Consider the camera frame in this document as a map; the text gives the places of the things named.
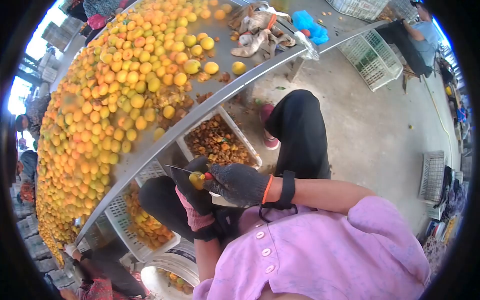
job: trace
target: pink shirt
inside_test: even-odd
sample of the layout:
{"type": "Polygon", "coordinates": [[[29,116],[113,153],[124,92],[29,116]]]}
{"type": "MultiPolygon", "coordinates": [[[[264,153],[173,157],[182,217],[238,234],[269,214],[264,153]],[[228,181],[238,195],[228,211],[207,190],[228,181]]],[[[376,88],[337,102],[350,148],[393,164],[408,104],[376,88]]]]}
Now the pink shirt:
{"type": "Polygon", "coordinates": [[[223,251],[215,277],[194,299],[257,299],[268,282],[274,293],[312,299],[417,299],[430,276],[427,258],[395,206],[365,197],[348,218],[298,207],[298,214],[258,207],[240,218],[242,236],[223,251]]]}

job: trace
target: orange wristband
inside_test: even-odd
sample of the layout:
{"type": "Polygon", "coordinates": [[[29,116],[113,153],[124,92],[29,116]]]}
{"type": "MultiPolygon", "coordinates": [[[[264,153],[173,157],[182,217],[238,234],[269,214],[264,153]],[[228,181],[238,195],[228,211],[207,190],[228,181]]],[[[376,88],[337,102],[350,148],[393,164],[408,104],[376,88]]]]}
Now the orange wristband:
{"type": "Polygon", "coordinates": [[[267,194],[268,194],[268,191],[270,190],[270,186],[272,185],[272,181],[273,181],[273,175],[270,174],[270,179],[268,180],[267,187],[266,187],[265,192],[264,192],[264,197],[262,199],[262,204],[265,204],[265,202],[267,200],[267,194]]]}

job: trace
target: blue plastic bag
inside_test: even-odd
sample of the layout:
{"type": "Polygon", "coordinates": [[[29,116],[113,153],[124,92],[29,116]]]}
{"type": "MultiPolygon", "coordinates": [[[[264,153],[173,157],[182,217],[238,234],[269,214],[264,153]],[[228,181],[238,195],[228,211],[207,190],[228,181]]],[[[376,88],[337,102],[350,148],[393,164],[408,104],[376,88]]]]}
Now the blue plastic bag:
{"type": "Polygon", "coordinates": [[[328,41],[327,30],[313,21],[312,16],[307,11],[294,12],[292,15],[293,25],[298,29],[308,29],[310,31],[310,40],[316,45],[328,41]]]}

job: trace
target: yellow hose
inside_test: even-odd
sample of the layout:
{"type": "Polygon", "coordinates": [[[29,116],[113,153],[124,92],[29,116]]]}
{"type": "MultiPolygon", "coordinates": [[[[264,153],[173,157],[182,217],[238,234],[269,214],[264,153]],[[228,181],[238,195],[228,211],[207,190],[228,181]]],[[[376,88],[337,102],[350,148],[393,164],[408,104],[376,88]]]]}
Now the yellow hose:
{"type": "Polygon", "coordinates": [[[432,99],[433,105],[435,106],[435,110],[437,111],[438,119],[440,120],[440,124],[442,125],[443,130],[448,136],[448,145],[450,146],[450,164],[453,166],[453,156],[452,156],[452,141],[450,140],[450,134],[448,133],[447,129],[445,129],[444,123],[442,122],[442,118],[440,117],[440,112],[438,111],[437,104],[435,103],[435,100],[433,99],[432,92],[430,91],[430,88],[428,87],[427,79],[425,78],[425,75],[422,74],[423,82],[425,82],[425,86],[427,86],[428,93],[430,94],[430,98],[432,99]]]}

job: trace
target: bucket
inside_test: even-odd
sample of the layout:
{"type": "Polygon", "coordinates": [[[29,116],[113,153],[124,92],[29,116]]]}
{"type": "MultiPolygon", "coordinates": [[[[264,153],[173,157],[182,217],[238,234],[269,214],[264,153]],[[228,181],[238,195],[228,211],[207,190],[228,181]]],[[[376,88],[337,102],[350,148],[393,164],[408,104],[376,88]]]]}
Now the bucket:
{"type": "Polygon", "coordinates": [[[192,287],[199,285],[200,279],[192,243],[181,238],[180,243],[172,249],[153,256],[151,260],[146,262],[145,267],[141,271],[142,282],[154,295],[155,299],[192,299],[193,294],[187,295],[183,291],[178,291],[176,286],[171,284],[165,272],[160,273],[159,269],[177,275],[192,287]]]}

